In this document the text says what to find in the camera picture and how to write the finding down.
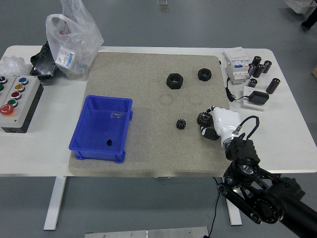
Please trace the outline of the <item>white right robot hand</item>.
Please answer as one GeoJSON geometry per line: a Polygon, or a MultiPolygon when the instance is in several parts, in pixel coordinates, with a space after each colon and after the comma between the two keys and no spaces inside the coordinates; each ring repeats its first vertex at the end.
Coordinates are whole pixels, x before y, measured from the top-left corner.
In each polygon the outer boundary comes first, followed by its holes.
{"type": "Polygon", "coordinates": [[[241,129],[241,118],[237,112],[217,106],[211,106],[199,113],[197,123],[202,136],[209,140],[220,138],[223,149],[239,135],[241,129]]]}

